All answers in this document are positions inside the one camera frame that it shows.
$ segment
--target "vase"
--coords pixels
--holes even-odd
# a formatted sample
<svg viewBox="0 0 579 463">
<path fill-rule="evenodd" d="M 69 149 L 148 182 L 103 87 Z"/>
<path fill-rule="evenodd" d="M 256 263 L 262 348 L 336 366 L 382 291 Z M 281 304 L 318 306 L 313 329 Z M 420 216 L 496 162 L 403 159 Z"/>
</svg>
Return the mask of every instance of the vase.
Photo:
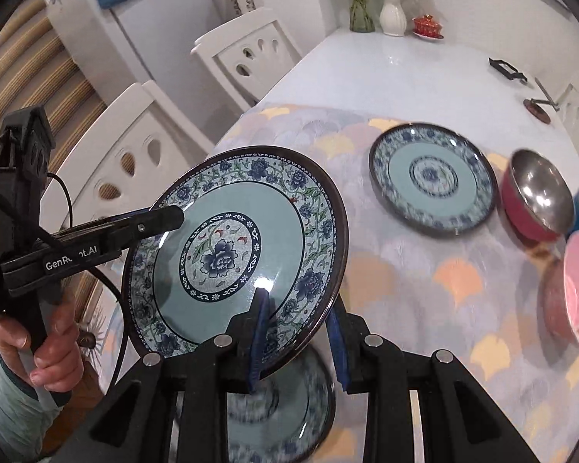
<svg viewBox="0 0 579 463">
<path fill-rule="evenodd" d="M 389 36 L 404 36 L 408 19 L 401 7 L 402 0 L 384 0 L 380 13 L 381 30 Z"/>
<path fill-rule="evenodd" d="M 349 7 L 349 29 L 358 33 L 372 33 L 375 24 L 367 8 L 369 0 L 352 0 Z"/>
</svg>

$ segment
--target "blue floral pattern plate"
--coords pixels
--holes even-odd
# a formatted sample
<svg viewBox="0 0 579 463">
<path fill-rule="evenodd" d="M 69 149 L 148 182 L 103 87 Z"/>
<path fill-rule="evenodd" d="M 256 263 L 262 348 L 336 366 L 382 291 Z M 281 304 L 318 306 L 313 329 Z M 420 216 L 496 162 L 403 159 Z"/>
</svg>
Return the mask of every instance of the blue floral pattern plate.
<svg viewBox="0 0 579 463">
<path fill-rule="evenodd" d="M 230 463 L 296 463 L 326 439 L 335 418 L 332 379 L 308 346 L 252 395 L 227 395 Z"/>
<path fill-rule="evenodd" d="M 130 249 L 123 294 L 140 354 L 195 350 L 270 293 L 262 377 L 292 360 L 332 308 L 347 261 L 347 217 L 330 177 L 279 147 L 232 150 L 177 180 L 153 208 L 178 205 L 179 230 Z"/>
<path fill-rule="evenodd" d="M 495 208 L 498 183 L 474 144 L 448 129 L 409 123 L 384 132 L 369 154 L 379 198 L 416 230 L 455 236 Z"/>
</svg>

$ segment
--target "finger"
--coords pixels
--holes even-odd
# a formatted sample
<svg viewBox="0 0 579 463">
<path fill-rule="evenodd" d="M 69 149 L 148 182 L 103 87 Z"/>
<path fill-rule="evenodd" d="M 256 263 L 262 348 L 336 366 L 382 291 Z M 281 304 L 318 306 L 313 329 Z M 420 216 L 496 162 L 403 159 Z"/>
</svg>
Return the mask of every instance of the finger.
<svg viewBox="0 0 579 463">
<path fill-rule="evenodd" d="M 51 385 L 62 381 L 81 364 L 80 350 L 73 345 L 71 351 L 59 363 L 46 368 L 37 368 L 30 373 L 30 380 L 36 386 Z"/>
<path fill-rule="evenodd" d="M 23 349 L 30 346 L 30 334 L 12 317 L 0 315 L 0 348 L 14 346 Z"/>
<path fill-rule="evenodd" d="M 62 361 L 73 350 L 79 335 L 80 330 L 74 323 L 62 335 L 50 334 L 34 354 L 36 366 L 46 368 Z"/>
<path fill-rule="evenodd" d="M 56 383 L 50 383 L 46 385 L 45 388 L 49 391 L 56 391 L 56 392 L 67 392 L 71 391 L 77 384 L 81 381 L 81 378 L 84 376 L 84 364 L 80 360 L 78 366 L 66 377 Z"/>
<path fill-rule="evenodd" d="M 75 321 L 75 305 L 68 299 L 63 301 L 52 314 L 52 330 L 58 335 L 64 334 Z"/>
</svg>

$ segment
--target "silver bolt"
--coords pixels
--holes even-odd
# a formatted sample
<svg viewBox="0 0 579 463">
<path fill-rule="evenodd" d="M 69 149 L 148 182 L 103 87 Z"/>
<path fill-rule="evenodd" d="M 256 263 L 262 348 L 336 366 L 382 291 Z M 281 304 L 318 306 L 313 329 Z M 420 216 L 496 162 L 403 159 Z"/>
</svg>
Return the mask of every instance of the silver bolt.
<svg viewBox="0 0 579 463">
<path fill-rule="evenodd" d="M 144 365 L 147 367 L 152 367 L 157 365 L 161 361 L 161 355 L 158 353 L 149 353 L 144 357 Z"/>
<path fill-rule="evenodd" d="M 441 363 L 451 363 L 454 360 L 454 355 L 448 350 L 438 350 L 435 353 L 435 358 L 437 358 Z"/>
<path fill-rule="evenodd" d="M 227 334 L 219 334 L 216 338 L 214 338 L 214 344 L 217 345 L 219 348 L 225 348 L 232 344 L 232 337 Z"/>
<path fill-rule="evenodd" d="M 383 342 L 384 340 L 381 338 L 381 336 L 378 336 L 377 334 L 369 334 L 369 336 L 365 338 L 365 344 L 367 346 L 372 346 L 374 348 L 381 346 Z"/>
</svg>

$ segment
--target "blue gripper pad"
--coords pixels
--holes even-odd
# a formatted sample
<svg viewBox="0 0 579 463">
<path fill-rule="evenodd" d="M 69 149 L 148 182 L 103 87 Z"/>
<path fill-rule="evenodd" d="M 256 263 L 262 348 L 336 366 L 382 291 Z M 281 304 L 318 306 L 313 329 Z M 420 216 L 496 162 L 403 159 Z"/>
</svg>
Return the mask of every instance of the blue gripper pad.
<svg viewBox="0 0 579 463">
<path fill-rule="evenodd" d="M 337 314 L 333 309 L 326 319 L 326 331 L 328 332 L 328 341 L 330 342 L 330 350 L 332 351 L 332 358 L 335 363 L 335 370 L 337 371 L 337 380 L 341 383 L 343 391 L 347 391 L 349 386 L 349 371 L 347 369 L 347 350 L 343 335 L 341 334 L 341 327 Z"/>
<path fill-rule="evenodd" d="M 253 392 L 262 372 L 264 349 L 266 348 L 266 334 L 268 332 L 270 318 L 270 294 L 265 289 L 257 289 L 256 296 L 264 292 L 265 294 L 262 297 L 262 303 L 257 315 L 257 325 L 251 344 L 249 377 L 247 379 L 249 391 L 251 392 Z"/>
</svg>

